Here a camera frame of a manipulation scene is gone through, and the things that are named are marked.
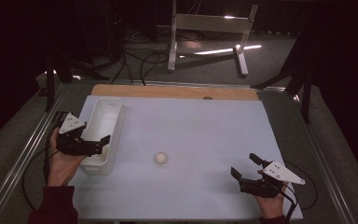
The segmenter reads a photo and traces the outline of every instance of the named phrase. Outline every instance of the human hand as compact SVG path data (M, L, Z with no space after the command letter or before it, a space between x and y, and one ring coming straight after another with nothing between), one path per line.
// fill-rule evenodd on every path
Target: human hand
M50 137L51 150L54 156L50 161L48 187L67 186L74 177L77 167L87 156L65 155L57 150L57 137L59 128L54 129Z
M282 192L286 190L286 185L287 183L283 182ZM284 197L280 193L275 198L255 196L263 218L280 217L283 213L283 199Z

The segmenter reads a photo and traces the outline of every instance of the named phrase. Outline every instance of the red sleeve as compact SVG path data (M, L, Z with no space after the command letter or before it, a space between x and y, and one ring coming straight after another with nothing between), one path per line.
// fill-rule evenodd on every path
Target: red sleeve
M260 218L260 224L284 224L285 217L274 217L274 218Z
M40 208L33 211L28 224L76 224L77 211L72 203L75 187L44 187Z

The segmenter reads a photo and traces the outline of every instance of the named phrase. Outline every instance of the white plastic container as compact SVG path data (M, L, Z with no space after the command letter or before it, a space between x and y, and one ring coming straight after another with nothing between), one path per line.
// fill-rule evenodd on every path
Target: white plastic container
M90 175L108 175L112 172L118 140L124 115L121 111L121 100L118 98L100 98L94 108L82 138L86 141L100 141L107 135L110 142L103 147L102 154L87 157L80 163L85 173Z

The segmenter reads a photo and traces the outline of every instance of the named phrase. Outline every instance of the white ball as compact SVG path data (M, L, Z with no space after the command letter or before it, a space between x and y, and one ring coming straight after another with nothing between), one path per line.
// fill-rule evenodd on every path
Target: white ball
M165 153L163 152L159 152L158 154L156 154L155 156L155 162L157 164L165 164L168 160L168 157Z

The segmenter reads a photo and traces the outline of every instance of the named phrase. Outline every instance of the white table surface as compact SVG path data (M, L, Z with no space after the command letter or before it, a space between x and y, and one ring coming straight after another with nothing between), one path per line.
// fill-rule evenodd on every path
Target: white table surface
M79 116L88 121L89 96ZM241 193L230 174L259 179L255 153L282 162L260 101L118 97L125 118L110 175L71 181L79 218L109 220L241 220L260 217L252 195ZM165 152L168 161L156 164ZM290 203L285 200L284 213ZM292 218L302 218L296 208Z

